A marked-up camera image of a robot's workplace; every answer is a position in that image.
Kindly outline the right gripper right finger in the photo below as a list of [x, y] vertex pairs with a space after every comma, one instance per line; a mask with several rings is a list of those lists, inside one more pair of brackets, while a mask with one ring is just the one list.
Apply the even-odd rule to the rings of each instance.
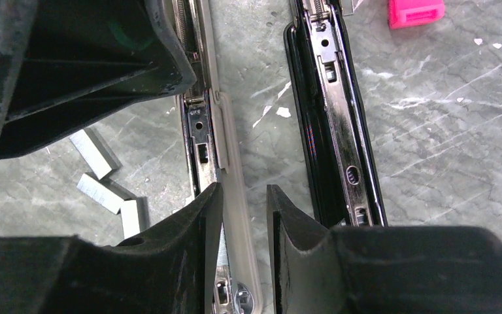
[[267, 187], [276, 313], [502, 313], [502, 242], [473, 226], [326, 228]]

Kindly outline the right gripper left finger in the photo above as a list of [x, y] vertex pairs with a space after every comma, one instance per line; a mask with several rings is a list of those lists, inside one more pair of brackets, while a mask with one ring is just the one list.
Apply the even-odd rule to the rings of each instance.
[[210, 313], [223, 188], [123, 240], [0, 237], [0, 313]]

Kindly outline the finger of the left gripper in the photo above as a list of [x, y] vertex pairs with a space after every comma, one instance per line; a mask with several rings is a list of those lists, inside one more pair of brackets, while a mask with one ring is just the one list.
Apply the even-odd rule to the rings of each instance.
[[166, 1], [0, 1], [0, 160], [185, 92], [196, 77], [172, 12]]

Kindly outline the small white staple piece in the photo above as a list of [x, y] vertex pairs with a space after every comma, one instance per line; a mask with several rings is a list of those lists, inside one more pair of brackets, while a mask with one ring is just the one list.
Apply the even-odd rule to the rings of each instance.
[[147, 229], [147, 211], [142, 198], [124, 201], [120, 208], [120, 215], [124, 239], [135, 236]]

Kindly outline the silver staple strip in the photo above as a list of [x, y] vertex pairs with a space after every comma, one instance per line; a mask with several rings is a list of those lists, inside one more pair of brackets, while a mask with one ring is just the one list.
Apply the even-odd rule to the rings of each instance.
[[109, 177], [121, 168], [119, 159], [93, 128], [81, 129], [70, 135], [69, 140], [97, 179]]

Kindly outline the beige black stapler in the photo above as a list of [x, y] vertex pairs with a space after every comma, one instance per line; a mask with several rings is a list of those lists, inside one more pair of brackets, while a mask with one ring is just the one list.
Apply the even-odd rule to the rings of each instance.
[[230, 97], [220, 90], [209, 2], [176, 0], [172, 5], [176, 33], [197, 78], [176, 98], [193, 196], [212, 183], [224, 189], [212, 311], [262, 313], [237, 128]]

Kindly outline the pink plastic staple remover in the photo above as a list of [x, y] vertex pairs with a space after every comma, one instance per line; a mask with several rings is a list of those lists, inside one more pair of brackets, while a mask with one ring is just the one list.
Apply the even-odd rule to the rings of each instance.
[[388, 25], [401, 29], [431, 24], [445, 14], [443, 0], [389, 0]]

